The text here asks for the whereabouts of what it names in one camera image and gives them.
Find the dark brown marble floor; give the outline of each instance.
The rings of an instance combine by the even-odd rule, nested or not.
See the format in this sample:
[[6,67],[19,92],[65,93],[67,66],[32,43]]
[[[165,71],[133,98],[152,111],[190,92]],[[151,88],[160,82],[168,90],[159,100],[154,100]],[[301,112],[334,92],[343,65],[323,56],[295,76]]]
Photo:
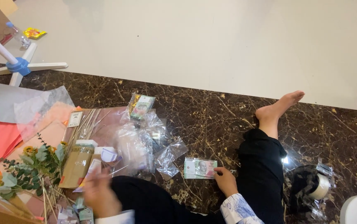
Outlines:
[[[8,84],[11,75],[0,76]],[[219,166],[236,170],[235,149],[242,134],[257,126],[254,112],[273,99],[198,89],[166,86],[60,71],[33,72],[21,87],[50,90],[64,85],[75,105],[83,108],[125,106],[132,92],[155,96],[154,108],[166,118],[173,136],[181,136],[189,151],[186,156],[215,159]],[[325,208],[331,224],[339,223],[344,201],[357,195],[357,110],[299,103],[291,107],[279,123],[279,140],[288,152],[284,172],[303,164],[316,164],[318,157],[343,177]],[[183,170],[184,157],[175,161]],[[221,194],[213,180],[183,180],[183,174],[165,182],[157,173],[151,181],[164,187],[178,202],[195,212],[217,211]],[[285,183],[288,194],[289,182]],[[302,223],[286,216],[287,223]]]

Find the bare foot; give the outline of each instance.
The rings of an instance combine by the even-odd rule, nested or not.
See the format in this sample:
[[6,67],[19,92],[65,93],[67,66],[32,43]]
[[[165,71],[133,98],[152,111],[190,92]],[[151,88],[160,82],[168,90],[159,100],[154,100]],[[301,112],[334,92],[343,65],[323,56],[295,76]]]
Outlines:
[[290,106],[296,104],[303,98],[305,93],[301,90],[293,93],[285,94],[281,99],[269,106],[263,106],[256,110],[256,117],[258,120],[276,120],[290,108]]

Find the right hand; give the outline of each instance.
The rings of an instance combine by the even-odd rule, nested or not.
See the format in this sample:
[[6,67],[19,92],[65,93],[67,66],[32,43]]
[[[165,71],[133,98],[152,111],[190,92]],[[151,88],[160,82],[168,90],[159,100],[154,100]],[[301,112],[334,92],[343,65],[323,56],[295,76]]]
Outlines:
[[97,218],[119,215],[122,204],[109,186],[108,170],[94,170],[84,183],[84,203],[93,209]]
[[214,173],[214,179],[217,181],[217,185],[226,197],[238,193],[235,177],[231,174],[229,170],[224,167],[216,167],[214,168],[214,171],[223,174],[222,176],[220,176],[217,173]]

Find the sleeve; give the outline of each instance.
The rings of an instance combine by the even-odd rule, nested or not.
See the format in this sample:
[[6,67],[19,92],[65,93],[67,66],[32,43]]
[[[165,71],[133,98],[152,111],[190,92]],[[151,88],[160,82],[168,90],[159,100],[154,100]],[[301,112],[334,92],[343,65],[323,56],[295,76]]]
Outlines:
[[241,194],[228,197],[220,206],[220,210],[227,224],[264,224]]
[[121,212],[117,216],[97,218],[96,224],[134,224],[134,210]]

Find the black pants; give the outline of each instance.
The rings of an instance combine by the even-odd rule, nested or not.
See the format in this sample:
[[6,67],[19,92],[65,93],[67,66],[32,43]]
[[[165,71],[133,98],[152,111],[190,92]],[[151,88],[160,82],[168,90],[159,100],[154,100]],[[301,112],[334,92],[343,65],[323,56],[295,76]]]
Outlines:
[[[282,224],[284,174],[281,158],[286,156],[280,142],[259,129],[244,134],[238,149],[241,168],[236,185],[239,193],[265,224]],[[220,212],[203,216],[185,209],[161,187],[134,177],[117,176],[111,188],[122,203],[123,211],[135,210],[136,223],[221,223]]]

